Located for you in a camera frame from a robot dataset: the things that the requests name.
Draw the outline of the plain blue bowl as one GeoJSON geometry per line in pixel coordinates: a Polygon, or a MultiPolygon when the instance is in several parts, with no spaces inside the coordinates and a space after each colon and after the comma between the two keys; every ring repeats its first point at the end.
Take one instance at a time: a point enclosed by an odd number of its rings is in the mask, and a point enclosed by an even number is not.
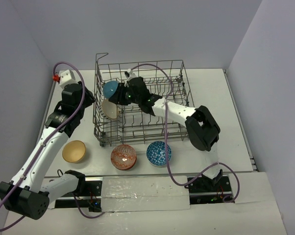
{"type": "Polygon", "coordinates": [[[109,81],[103,86],[103,95],[106,99],[109,99],[117,90],[119,85],[118,81],[109,81]]]}

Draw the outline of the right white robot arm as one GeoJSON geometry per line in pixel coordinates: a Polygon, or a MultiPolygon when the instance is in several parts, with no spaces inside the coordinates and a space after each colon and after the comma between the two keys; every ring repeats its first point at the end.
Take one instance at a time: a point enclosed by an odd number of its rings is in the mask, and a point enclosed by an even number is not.
{"type": "Polygon", "coordinates": [[[164,118],[165,125],[172,120],[184,126],[191,144],[200,151],[211,151],[219,140],[220,127],[206,106],[183,106],[168,100],[168,96],[151,93],[144,79],[131,76],[126,82],[109,81],[103,86],[106,99],[116,105],[136,104],[142,112],[164,118]]]}

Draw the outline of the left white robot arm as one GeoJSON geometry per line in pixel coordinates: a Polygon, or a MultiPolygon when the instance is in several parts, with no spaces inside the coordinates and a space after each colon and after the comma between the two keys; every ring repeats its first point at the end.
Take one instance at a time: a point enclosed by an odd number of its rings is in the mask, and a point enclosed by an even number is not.
{"type": "Polygon", "coordinates": [[[74,170],[42,184],[57,153],[79,126],[84,110],[95,101],[81,81],[65,85],[61,96],[26,163],[10,182],[0,182],[0,206],[22,217],[38,220],[51,202],[66,193],[81,195],[86,190],[85,175],[74,170]]]}

